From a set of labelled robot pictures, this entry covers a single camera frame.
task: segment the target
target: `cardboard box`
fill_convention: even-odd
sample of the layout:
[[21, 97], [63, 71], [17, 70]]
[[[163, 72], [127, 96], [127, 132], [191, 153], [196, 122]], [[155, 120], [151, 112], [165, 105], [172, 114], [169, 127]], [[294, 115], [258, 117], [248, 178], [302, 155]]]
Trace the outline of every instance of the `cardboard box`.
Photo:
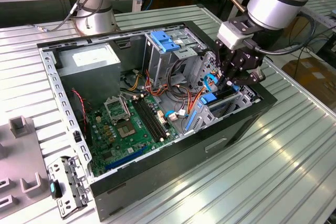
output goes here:
[[[282, 70], [293, 78], [297, 62], [288, 62]], [[318, 59], [300, 59], [295, 80], [330, 109], [336, 108], [336, 74]]]

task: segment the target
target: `ram slot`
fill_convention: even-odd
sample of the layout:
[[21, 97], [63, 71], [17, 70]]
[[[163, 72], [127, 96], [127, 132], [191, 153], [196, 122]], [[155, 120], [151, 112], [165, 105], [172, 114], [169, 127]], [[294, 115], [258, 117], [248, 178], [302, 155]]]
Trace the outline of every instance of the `ram slot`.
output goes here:
[[164, 130], [144, 100], [134, 101], [133, 106], [156, 143], [159, 142], [160, 139], [166, 138]]

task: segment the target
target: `aluminum extrusion table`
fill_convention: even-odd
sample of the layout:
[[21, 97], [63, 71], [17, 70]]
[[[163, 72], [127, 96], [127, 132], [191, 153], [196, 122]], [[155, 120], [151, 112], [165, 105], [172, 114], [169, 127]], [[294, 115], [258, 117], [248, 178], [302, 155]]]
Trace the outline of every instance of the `aluminum extrusion table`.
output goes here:
[[[122, 29], [183, 20], [213, 39], [220, 25], [197, 6], [117, 15]], [[77, 36], [71, 22], [52, 33], [0, 29], [0, 123], [32, 117], [46, 165], [73, 151], [36, 43]], [[241, 141], [103, 223], [323, 223], [336, 207], [336, 115], [269, 61], [262, 68], [278, 102]], [[89, 202], [62, 221], [48, 197], [1, 222], [98, 223], [98, 216]]]
[[336, 0], [308, 0], [302, 8], [305, 13], [327, 28], [336, 26], [336, 18], [330, 14], [334, 9], [336, 9]]

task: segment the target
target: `chip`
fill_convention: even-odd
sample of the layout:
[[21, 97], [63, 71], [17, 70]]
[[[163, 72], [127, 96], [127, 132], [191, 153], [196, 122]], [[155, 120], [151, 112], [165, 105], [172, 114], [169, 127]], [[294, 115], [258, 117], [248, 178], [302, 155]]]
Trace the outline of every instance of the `chip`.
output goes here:
[[117, 124], [117, 129], [122, 138], [133, 135], [136, 133], [133, 124], [130, 121], [124, 121]]
[[105, 153], [102, 154], [102, 156], [105, 160], [107, 160], [107, 159], [112, 157], [112, 153], [111, 152], [105, 152]]

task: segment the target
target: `blue plastic latch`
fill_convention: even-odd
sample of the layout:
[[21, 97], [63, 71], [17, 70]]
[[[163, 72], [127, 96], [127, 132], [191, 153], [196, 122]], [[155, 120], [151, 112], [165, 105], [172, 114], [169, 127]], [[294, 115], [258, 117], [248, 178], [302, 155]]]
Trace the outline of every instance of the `blue plastic latch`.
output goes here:
[[201, 102], [203, 102], [203, 104], [207, 104], [208, 103], [203, 97], [201, 97]]
[[239, 91], [239, 87], [238, 86], [236, 86], [236, 85], [232, 85], [232, 88], [236, 91], [236, 92], [238, 92]]
[[54, 185], [54, 183], [50, 184], [50, 190], [51, 190], [52, 193], [55, 191], [55, 185]]
[[171, 52], [180, 49], [180, 46], [175, 44], [172, 38], [164, 31], [153, 31], [151, 32], [151, 37], [164, 52]]
[[204, 100], [206, 101], [204, 104], [207, 104], [209, 102], [212, 102], [212, 101], [215, 101], [217, 99], [217, 97], [215, 97], [214, 94], [212, 93], [208, 93], [208, 94], [205, 94], [201, 97], [201, 101], [204, 103]]

